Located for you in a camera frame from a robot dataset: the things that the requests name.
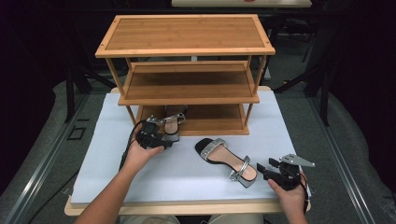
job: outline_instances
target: floor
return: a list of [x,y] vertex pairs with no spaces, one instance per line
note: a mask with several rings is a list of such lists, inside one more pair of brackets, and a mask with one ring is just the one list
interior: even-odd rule
[[[285,80],[300,75],[306,63],[306,36],[282,35],[271,59],[275,89]],[[101,72],[111,78],[107,71]],[[91,142],[105,94],[110,91],[94,79],[89,95],[76,91],[76,115],[66,118],[65,85],[54,91],[57,100],[46,126],[21,169],[0,197],[0,223],[72,223],[64,214],[78,168]],[[396,223],[391,192],[368,162],[368,148],[357,124],[332,95],[329,99],[330,126],[318,117],[318,97],[304,96],[304,83],[276,94],[282,116],[297,154],[317,167],[305,169],[313,192],[311,223]],[[265,214],[270,223],[287,223],[283,214]],[[206,217],[180,217],[182,223],[200,223]]]

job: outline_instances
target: bottom shelf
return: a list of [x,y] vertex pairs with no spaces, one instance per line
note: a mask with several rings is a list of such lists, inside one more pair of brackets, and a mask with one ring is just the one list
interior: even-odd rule
[[[164,105],[141,105],[136,118],[141,120],[151,115],[165,118]],[[243,105],[189,105],[186,120],[178,128],[181,136],[249,134],[245,120]]]

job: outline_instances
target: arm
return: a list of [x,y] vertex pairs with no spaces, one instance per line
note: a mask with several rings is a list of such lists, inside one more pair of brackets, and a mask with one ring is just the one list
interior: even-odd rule
[[133,141],[121,170],[84,209],[75,223],[115,223],[134,177],[151,157],[162,151],[163,147],[144,149]]
[[272,179],[268,180],[268,185],[279,196],[280,205],[290,224],[308,223],[304,214],[305,192],[303,187],[299,185],[295,189],[285,191]]

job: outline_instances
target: gray carpet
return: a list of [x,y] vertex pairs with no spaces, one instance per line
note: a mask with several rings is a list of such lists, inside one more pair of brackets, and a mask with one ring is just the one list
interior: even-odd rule
[[[272,89],[283,84],[283,80],[297,77],[304,71],[305,64],[301,62],[306,48],[304,39],[297,37],[281,37],[276,43],[276,56],[272,57],[270,73],[272,79],[265,81],[264,85]],[[49,172],[44,182],[39,186],[39,191],[34,192],[31,203],[25,207],[17,207],[25,212],[20,214],[17,220],[20,223],[27,221],[39,210],[40,206],[56,192],[79,168],[84,159],[86,150],[91,142],[95,123],[99,116],[102,102],[106,92],[105,88],[97,81],[91,80],[94,88],[89,96],[79,95],[77,100],[83,99],[84,106],[78,111],[72,122],[75,132],[71,138],[78,138],[84,131],[80,140],[64,139],[59,145],[59,152],[54,155],[54,163],[50,164]],[[347,167],[354,177],[363,200],[369,208],[373,220],[366,223],[396,223],[389,210],[383,209],[384,205],[391,203],[389,190],[380,182],[373,167],[368,162],[368,148],[364,138],[353,119],[348,115],[344,107],[334,97],[329,101],[329,128],[323,128],[318,119],[316,108],[317,99],[305,98],[303,95],[304,83],[276,95],[282,116],[290,133],[291,141],[297,154],[313,161],[317,167],[305,168],[304,172],[312,188],[312,208],[306,214],[310,223],[361,223],[359,211],[354,201],[351,200],[350,192],[343,179],[342,173],[337,167],[334,158],[334,146],[329,141],[328,133],[331,132],[336,145],[340,149]],[[14,211],[28,185],[29,180],[35,174],[35,169],[40,165],[52,149],[59,133],[64,129],[66,118],[65,85],[61,83],[55,89],[57,102],[50,118],[37,139],[34,147],[28,155],[22,168],[15,175],[5,193],[0,198],[0,223],[6,220],[15,220],[9,214]],[[72,132],[67,130],[66,138]],[[62,189],[73,188],[75,178],[72,178]],[[67,201],[65,193],[57,193],[56,196],[38,213],[33,223],[72,223],[74,218],[64,214],[64,205]],[[271,223],[287,223],[283,214],[265,215]]]

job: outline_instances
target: shoe rack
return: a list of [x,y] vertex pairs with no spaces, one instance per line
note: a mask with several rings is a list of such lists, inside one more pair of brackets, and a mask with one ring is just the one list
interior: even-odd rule
[[[253,80],[252,56],[274,55],[257,15],[120,15],[95,53],[105,58],[120,91],[119,105],[131,120],[164,118],[165,105],[188,105],[179,134],[248,134],[248,118],[261,73]],[[241,56],[237,61],[143,62],[136,57]],[[128,75],[120,81],[112,62],[125,58]],[[243,104],[248,105],[245,111]],[[131,105],[138,105],[135,115]]]

